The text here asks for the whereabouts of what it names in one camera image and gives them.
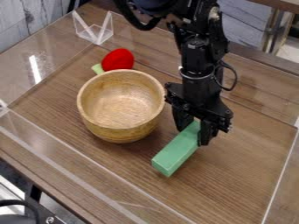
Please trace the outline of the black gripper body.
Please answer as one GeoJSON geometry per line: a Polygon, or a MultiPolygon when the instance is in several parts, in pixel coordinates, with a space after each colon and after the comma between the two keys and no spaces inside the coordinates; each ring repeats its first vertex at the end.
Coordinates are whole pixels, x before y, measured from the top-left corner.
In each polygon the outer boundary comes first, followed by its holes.
{"type": "Polygon", "coordinates": [[[182,83],[167,82],[166,102],[183,109],[194,119],[214,122],[221,131],[229,132],[234,112],[221,99],[222,91],[231,91],[235,86],[223,87],[223,70],[211,69],[206,73],[190,73],[181,70],[182,83]]]}

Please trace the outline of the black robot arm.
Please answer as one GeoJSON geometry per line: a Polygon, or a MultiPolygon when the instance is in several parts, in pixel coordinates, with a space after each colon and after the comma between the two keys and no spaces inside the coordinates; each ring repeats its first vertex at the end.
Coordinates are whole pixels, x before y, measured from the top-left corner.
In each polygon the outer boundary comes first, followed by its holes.
{"type": "Polygon", "coordinates": [[[182,55],[181,83],[165,84],[177,129],[195,119],[198,145],[207,145],[219,132],[229,132],[234,113],[221,99],[223,74],[233,66],[223,61],[230,41],[225,34],[218,0],[114,0],[129,23],[141,31],[167,23],[182,55]]]}

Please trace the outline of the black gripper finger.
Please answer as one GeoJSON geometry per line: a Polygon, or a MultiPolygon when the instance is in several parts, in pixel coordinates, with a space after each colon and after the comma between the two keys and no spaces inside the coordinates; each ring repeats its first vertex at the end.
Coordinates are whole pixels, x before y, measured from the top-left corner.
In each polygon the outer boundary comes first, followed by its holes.
{"type": "Polygon", "coordinates": [[[201,131],[198,133],[198,145],[207,146],[211,139],[219,134],[217,124],[207,119],[201,121],[201,131]]]}
{"type": "Polygon", "coordinates": [[[178,107],[173,107],[173,118],[179,131],[183,131],[194,122],[194,116],[178,107]]]}

